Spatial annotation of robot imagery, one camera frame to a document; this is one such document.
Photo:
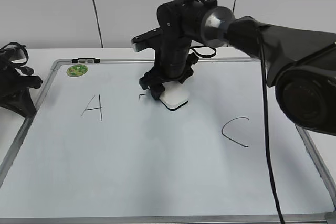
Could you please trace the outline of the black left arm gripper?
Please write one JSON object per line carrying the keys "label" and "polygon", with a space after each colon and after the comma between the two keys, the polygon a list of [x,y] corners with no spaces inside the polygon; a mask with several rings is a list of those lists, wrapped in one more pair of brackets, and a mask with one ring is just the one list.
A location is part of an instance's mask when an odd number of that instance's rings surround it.
{"label": "black left arm gripper", "polygon": [[43,81],[34,70],[1,56],[1,107],[22,117],[32,117],[37,110],[30,89],[39,89]]}

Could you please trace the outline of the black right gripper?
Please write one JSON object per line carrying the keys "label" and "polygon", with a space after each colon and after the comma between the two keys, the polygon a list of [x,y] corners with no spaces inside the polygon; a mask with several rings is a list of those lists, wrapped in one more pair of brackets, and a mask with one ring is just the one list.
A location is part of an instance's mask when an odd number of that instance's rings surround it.
{"label": "black right gripper", "polygon": [[155,51],[154,66],[139,80],[143,90],[150,89],[151,96],[158,100],[165,91],[164,83],[178,81],[183,84],[194,74],[192,65],[198,58],[211,58],[215,53],[202,55],[192,41],[206,43],[201,38],[201,24],[205,14],[217,7],[217,0],[172,0],[157,9],[159,28],[162,29],[162,41]]}

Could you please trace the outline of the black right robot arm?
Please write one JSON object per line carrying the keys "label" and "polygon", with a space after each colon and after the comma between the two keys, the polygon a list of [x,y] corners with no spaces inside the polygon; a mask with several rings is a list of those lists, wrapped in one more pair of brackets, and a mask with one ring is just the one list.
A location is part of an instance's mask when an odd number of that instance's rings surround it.
{"label": "black right robot arm", "polygon": [[173,0],[157,9],[159,27],[132,39],[135,51],[151,48],[153,67],[139,84],[158,99],[166,82],[193,75],[199,54],[193,41],[213,50],[228,44],[262,60],[266,85],[275,90],[286,117],[296,125],[335,135],[335,34],[235,18],[217,0]]}

